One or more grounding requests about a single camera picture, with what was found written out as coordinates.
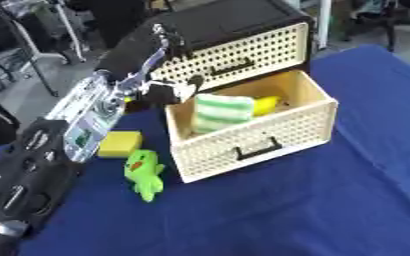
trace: plastic storage box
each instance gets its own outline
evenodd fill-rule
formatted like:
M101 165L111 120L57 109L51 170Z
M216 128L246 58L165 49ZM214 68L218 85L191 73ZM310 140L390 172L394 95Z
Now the plastic storage box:
M161 22L182 33L193 58L166 62L154 78L184 82L201 75L202 91L284 99L271 114L202 135L191 131L193 100L167 107L171 153L184 182L330 140L337 101L306 74L311 18L280 0L219 0Z

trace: perforated panel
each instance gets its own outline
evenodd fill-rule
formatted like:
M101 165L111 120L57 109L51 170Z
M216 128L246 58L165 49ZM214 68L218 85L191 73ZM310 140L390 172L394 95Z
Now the perforated panel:
M320 105L289 115L273 115L262 122L235 126L225 133L173 146L172 153L184 180L193 181L231 170L234 164L253 164L253 160L237 160L235 147L244 154L272 146L275 137L283 146L278 155L301 145L323 143L329 139L336 102Z
M152 77L184 83L202 75L205 90L285 69L306 60L308 30L307 23L298 23L195 51L191 59L166 62Z

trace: yellow sponge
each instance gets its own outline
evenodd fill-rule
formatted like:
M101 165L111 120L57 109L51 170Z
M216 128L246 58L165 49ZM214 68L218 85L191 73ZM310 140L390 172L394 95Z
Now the yellow sponge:
M143 136L141 132L109 132L99 145L98 156L128 158L133 151L141 147L142 142Z

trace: floor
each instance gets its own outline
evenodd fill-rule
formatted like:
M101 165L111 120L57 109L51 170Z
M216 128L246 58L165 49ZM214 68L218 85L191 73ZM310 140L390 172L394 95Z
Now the floor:
M199 0L176 1L177 8L182 9L197 4ZM210 1L213 0L200 0L200 2ZM331 38L328 49L318 53L317 57L365 43L381 45L386 43L385 35L381 30L357 36L350 43L340 42L337 39L337 33L334 32L333 34L336 38ZM71 66L64 66L61 63L48 63L46 61L42 61L39 65L44 70L51 86L59 92L60 96L64 96L76 81L91 74L101 54L101 50L89 52L87 53L87 62L79 63L75 61ZM395 54L410 62L410 28L403 27L398 29L398 44ZM22 127L28 126L36 117L45 115L59 99L50 96L35 76L30 79L20 79L14 84L9 84L8 89L0 93L0 102L18 117L22 122Z

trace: toy frog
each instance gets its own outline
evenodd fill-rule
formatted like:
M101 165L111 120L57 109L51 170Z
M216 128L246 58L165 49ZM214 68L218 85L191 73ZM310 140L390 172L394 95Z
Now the toy frog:
M165 166L158 163L157 153L151 150L135 150L127 159L124 176L135 182L136 193L146 202L152 202L156 193L163 191L163 181L158 175Z

